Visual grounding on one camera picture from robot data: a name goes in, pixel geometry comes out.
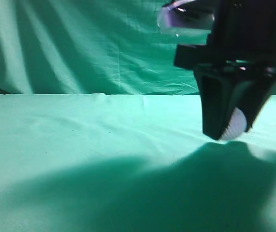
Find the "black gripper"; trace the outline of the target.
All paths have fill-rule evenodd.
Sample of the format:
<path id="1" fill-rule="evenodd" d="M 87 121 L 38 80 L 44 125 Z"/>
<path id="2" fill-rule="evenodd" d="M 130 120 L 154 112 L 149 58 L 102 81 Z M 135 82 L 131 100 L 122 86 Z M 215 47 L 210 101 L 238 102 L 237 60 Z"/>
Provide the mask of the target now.
<path id="1" fill-rule="evenodd" d="M 164 33 L 208 33 L 202 45 L 177 45 L 174 65 L 193 70 L 201 108 L 202 132 L 220 140 L 235 108 L 246 118 L 248 132 L 276 91 L 276 72 L 251 76 L 251 84 L 232 74 L 199 65 L 242 60 L 276 66 L 276 0 L 173 0 L 162 6 L 157 25 Z"/>

